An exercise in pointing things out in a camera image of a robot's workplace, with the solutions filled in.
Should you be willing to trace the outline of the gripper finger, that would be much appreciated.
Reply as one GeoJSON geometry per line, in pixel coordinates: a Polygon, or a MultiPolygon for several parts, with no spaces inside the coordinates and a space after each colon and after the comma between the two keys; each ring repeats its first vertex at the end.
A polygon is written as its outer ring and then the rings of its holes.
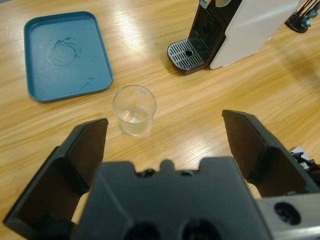
{"type": "Polygon", "coordinates": [[[69,240],[77,225],[72,217],[91,189],[102,163],[108,120],[73,128],[55,147],[3,220],[27,240],[69,240]]]}
{"type": "Polygon", "coordinates": [[[224,109],[222,117],[243,177],[263,198],[319,193],[319,186],[256,116],[224,109]]]}

